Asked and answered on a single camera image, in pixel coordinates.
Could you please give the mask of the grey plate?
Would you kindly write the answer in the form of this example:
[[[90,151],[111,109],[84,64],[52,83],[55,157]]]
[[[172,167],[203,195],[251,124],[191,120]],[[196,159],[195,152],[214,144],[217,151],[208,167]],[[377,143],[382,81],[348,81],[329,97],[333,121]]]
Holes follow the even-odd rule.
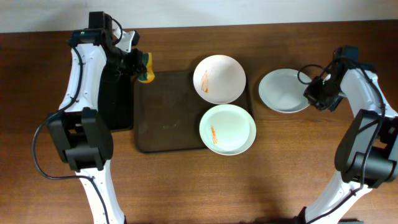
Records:
[[[296,113],[309,107],[303,95],[307,85],[298,80],[297,74],[297,70],[283,68],[265,75],[258,88],[262,102],[280,113]]]

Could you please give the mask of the pale green plate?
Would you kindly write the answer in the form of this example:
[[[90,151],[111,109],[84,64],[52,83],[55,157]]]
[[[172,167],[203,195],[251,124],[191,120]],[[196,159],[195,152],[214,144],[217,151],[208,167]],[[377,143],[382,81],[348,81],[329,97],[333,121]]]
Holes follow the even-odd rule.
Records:
[[[249,112],[239,106],[225,104],[210,108],[202,116],[199,133],[209,150],[235,156],[253,145],[257,128]]]

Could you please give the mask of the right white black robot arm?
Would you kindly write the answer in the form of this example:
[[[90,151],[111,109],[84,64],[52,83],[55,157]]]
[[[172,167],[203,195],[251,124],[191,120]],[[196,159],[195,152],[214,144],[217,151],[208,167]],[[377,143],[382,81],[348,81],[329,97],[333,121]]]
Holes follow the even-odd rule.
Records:
[[[333,111],[347,98],[354,120],[335,154],[335,173],[315,202],[295,223],[339,223],[364,195],[397,178],[397,112],[366,65],[332,61],[304,92],[318,110]]]

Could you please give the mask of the yellow green sponge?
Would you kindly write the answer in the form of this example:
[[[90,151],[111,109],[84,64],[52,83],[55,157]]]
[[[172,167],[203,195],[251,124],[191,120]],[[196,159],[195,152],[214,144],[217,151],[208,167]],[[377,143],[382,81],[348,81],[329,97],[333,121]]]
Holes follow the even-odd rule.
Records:
[[[141,59],[142,65],[137,73],[137,79],[141,83],[150,83],[154,80],[153,57],[151,53],[145,53]]]

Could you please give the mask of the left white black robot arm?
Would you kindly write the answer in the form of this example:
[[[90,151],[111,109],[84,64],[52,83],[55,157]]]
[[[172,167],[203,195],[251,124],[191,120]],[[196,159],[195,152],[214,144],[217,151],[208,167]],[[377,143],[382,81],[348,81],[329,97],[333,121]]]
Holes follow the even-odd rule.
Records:
[[[85,190],[95,223],[126,223],[111,178],[112,132],[133,127],[132,83],[151,82],[152,54],[137,32],[75,30],[72,68],[59,109],[45,121],[60,160]]]

